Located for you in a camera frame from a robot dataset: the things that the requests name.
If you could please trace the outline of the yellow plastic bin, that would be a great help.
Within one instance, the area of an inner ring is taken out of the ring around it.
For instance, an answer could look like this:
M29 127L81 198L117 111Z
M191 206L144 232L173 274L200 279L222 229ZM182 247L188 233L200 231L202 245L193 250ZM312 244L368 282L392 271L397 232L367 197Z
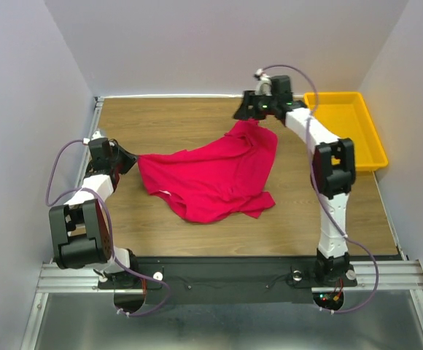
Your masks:
M303 100L309 108L318 103L315 117L328 130L354 142L357 171L377 171L388 166L387 154L361 93L305 93Z

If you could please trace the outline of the red t shirt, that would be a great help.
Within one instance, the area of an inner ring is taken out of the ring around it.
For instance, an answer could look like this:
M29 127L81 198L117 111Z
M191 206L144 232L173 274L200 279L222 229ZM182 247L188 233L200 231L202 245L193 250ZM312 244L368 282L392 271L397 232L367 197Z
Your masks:
M231 214L258 218L275 201L264 187L276 157L277 135L256 120L238 121L203 147L138 159L149 195L188 222L209 224Z

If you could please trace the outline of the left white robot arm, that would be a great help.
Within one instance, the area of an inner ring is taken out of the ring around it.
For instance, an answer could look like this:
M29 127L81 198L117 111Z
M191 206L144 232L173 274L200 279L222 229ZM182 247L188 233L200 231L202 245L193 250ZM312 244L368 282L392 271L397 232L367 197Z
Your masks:
M103 205L115 193L120 175L130 171L137 157L99 131L79 142L89 152L82 184L71 190L70 199L61 205L45 198L50 207L55 264L63 270L92 269L100 289L134 289L139 286L141 272L136 256L112 243Z

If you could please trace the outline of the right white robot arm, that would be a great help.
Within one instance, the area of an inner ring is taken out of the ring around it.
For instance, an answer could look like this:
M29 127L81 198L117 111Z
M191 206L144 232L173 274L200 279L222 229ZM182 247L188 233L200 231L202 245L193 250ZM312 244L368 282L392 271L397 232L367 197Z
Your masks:
M287 75L271 77L259 69L255 79L256 88L244 91L234 118L263 120L273 115L306 144L311 185L321 208L312 276L320 284L331 284L350 269L346 207L356 180L354 142L329 131L302 101L294 100Z

